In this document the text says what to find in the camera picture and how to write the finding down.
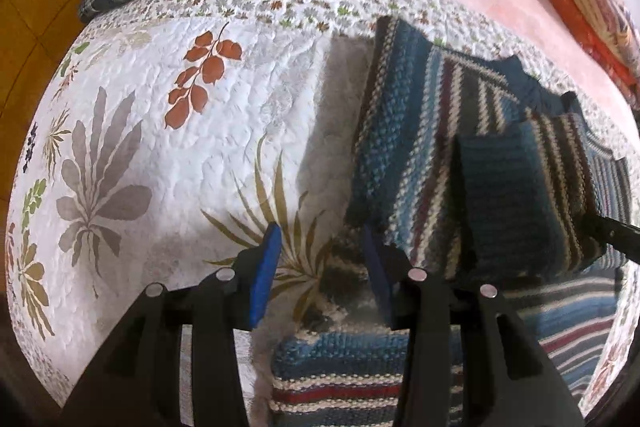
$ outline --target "metal rivet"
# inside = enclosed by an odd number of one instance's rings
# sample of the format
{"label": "metal rivet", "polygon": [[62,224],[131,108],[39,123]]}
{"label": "metal rivet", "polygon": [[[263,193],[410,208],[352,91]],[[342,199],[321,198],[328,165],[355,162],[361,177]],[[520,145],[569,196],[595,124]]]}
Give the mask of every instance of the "metal rivet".
{"label": "metal rivet", "polygon": [[483,284],[482,286],[480,286],[480,293],[483,297],[493,299],[498,295],[498,290],[492,284]]}
{"label": "metal rivet", "polygon": [[216,272],[216,278],[219,281],[227,282],[236,276],[236,271],[233,268],[220,268]]}
{"label": "metal rivet", "polygon": [[164,286],[159,282],[152,282],[145,288],[145,295],[147,297],[158,297],[164,291]]}
{"label": "metal rivet", "polygon": [[427,279],[427,272],[422,268],[412,268],[407,274],[412,281],[422,282]]}

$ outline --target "pink blanket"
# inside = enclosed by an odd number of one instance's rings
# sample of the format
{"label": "pink blanket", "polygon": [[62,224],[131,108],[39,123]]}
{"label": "pink blanket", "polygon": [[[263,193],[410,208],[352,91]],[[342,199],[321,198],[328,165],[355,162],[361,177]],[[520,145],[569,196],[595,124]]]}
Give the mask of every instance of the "pink blanket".
{"label": "pink blanket", "polygon": [[578,45],[548,0],[458,1],[535,44],[600,105],[640,151],[638,129],[622,95],[604,70]]}

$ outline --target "bed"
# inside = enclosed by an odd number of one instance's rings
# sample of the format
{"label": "bed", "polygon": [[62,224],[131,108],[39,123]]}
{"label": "bed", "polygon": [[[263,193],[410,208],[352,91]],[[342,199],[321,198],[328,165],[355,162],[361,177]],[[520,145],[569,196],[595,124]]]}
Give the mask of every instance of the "bed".
{"label": "bed", "polygon": [[[145,285],[198,283],[283,228],[300,267],[236,334],[253,425],[264,425],[274,346],[296,330],[340,228],[351,142],[379,16],[485,59],[517,55],[626,156],[640,210],[640,139],[604,71],[547,0],[134,0],[93,20],[47,88],[8,214],[7,288],[18,343],[62,405]],[[581,392],[586,415],[625,365],[640,267],[623,267],[610,334]],[[181,407],[190,420],[188,331]]]}

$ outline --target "orange fabric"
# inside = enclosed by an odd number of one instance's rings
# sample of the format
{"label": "orange fabric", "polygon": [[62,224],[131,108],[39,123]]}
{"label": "orange fabric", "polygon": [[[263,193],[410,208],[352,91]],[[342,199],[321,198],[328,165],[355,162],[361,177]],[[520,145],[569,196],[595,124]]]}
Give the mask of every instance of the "orange fabric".
{"label": "orange fabric", "polygon": [[586,21],[574,0],[550,0],[562,22],[575,40],[609,75],[611,80],[633,108],[640,108],[640,97],[635,78],[629,69],[602,42]]}

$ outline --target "tile floor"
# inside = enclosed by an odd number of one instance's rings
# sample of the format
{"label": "tile floor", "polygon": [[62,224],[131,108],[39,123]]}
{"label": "tile floor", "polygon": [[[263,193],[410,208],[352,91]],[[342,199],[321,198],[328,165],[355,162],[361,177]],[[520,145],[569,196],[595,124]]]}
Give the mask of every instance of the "tile floor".
{"label": "tile floor", "polygon": [[[80,0],[0,0],[0,235],[18,156],[38,102],[82,30]],[[4,291],[4,263],[0,264]]]}

